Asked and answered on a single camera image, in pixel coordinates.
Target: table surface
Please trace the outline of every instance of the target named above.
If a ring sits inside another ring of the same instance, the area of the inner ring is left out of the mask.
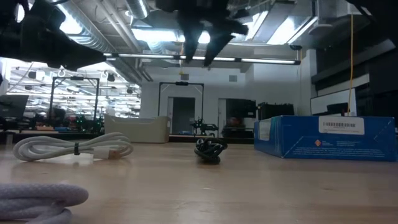
[[[230,145],[211,166],[193,146],[135,144],[121,160],[39,162],[17,161],[2,147],[0,183],[84,187],[90,197],[71,208],[72,223],[398,222],[398,163],[280,159]]]

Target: gray braided cable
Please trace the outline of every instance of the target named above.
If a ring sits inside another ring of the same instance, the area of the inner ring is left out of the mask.
[[[79,205],[87,190],[67,184],[0,184],[0,220],[32,219],[29,224],[70,223],[65,207]]]

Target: doorway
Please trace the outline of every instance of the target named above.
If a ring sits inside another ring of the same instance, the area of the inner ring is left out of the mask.
[[[191,134],[195,120],[195,99],[173,97],[172,134]]]

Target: blue box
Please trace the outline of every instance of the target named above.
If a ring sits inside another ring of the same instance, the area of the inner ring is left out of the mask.
[[[254,124],[254,148],[281,158],[396,161],[395,120],[278,116]]]

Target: metal frame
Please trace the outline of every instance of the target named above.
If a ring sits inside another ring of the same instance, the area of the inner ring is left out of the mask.
[[[160,82],[159,83],[159,97],[157,99],[157,115],[160,115],[160,95],[162,94],[161,88],[163,84],[169,84],[169,85],[177,85],[178,82],[172,83],[172,82]],[[205,84],[203,83],[188,83],[187,86],[189,85],[200,85],[202,88],[201,91],[201,119],[203,119],[203,101],[205,100]]]
[[[55,84],[55,81],[57,79],[61,79],[62,81],[58,84]],[[61,85],[61,83],[65,80],[72,80],[72,81],[83,81],[83,80],[96,80],[97,81],[97,86],[96,86],[96,94],[95,94],[95,106],[94,106],[94,121],[97,119],[97,107],[98,107],[98,94],[100,92],[100,79],[99,78],[83,78],[83,77],[52,77],[52,86],[51,86],[51,97],[50,97],[50,108],[49,108],[49,115],[47,116],[49,118],[49,121],[52,121],[52,103],[54,99],[54,90],[56,87]]]

